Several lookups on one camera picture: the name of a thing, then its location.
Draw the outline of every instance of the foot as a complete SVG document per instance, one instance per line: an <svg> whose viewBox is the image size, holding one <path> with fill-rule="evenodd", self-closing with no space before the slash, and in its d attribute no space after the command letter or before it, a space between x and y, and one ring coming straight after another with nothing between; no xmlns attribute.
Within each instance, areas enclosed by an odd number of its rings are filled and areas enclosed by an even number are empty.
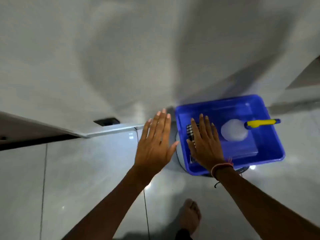
<svg viewBox="0 0 320 240"><path fill-rule="evenodd" d="M192 235L201 221L198 205L192 199L186 199L179 219L181 229L186 229Z"/></svg>

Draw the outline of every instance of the forearm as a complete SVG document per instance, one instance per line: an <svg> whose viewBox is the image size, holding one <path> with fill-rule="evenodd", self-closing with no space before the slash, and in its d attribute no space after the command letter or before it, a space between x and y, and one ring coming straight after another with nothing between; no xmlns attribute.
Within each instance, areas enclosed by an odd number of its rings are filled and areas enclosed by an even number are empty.
<svg viewBox="0 0 320 240"><path fill-rule="evenodd" d="M132 203L144 189L134 169L63 240L112 239Z"/></svg>
<svg viewBox="0 0 320 240"><path fill-rule="evenodd" d="M320 228L240 177L232 168L219 169L216 177L263 240L319 238Z"/></svg>

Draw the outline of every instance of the tile grout line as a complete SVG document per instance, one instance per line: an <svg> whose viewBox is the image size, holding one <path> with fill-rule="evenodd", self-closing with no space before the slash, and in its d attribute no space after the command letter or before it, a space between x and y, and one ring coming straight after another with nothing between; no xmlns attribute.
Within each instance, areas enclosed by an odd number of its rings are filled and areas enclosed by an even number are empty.
<svg viewBox="0 0 320 240"><path fill-rule="evenodd" d="M146 225L148 227L148 238L150 240L150 231L149 231L149 222L148 222L148 213L147 213L147 203L146 203L146 194L144 193L143 189L143 197L144 197L144 206L146 207Z"/></svg>
<svg viewBox="0 0 320 240"><path fill-rule="evenodd" d="M136 129L136 133L137 133L137 141L139 143L139 138L138 138L138 130L137 128ZM146 225L148 227L148 239L150 240L150 231L149 231L149 221L148 221L148 213L147 213L147 203L146 203L146 194L144 192L144 189L143 189L143 198L144 198L144 206L146 208Z"/></svg>
<svg viewBox="0 0 320 240"><path fill-rule="evenodd" d="M40 240L41 240L41 238L42 238L43 203L44 203L44 199L45 199L45 182L46 182L46 168L47 168L47 152L48 152L48 143L45 145L43 186L42 186L42 203L41 203L41 221L40 221Z"/></svg>

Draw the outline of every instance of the white wall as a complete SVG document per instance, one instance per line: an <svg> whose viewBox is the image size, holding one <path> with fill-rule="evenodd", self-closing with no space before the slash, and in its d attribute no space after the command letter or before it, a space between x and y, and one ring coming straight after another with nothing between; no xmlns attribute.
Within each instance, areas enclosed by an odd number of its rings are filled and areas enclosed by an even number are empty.
<svg viewBox="0 0 320 240"><path fill-rule="evenodd" d="M76 133L247 93L320 54L320 0L2 0L0 111Z"/></svg>

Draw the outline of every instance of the blue plastic tray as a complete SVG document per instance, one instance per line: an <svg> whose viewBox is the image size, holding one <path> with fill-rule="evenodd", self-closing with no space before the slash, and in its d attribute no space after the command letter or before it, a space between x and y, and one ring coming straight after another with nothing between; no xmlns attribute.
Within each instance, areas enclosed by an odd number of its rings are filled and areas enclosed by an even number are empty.
<svg viewBox="0 0 320 240"><path fill-rule="evenodd" d="M186 141L188 139L186 126L190 124L191 118L198 123L201 113L209 116L210 122L216 126L223 154L226 158L232 157L235 169L281 161L285 158L285 151L273 125L249 130L248 137L240 142L226 141L221 135L221 126L230 119L239 119L244 122L270 119L263 100L258 95L187 104L178 106L175 115L185 168L191 175L208 173L198 163L190 163L190 150Z"/></svg>

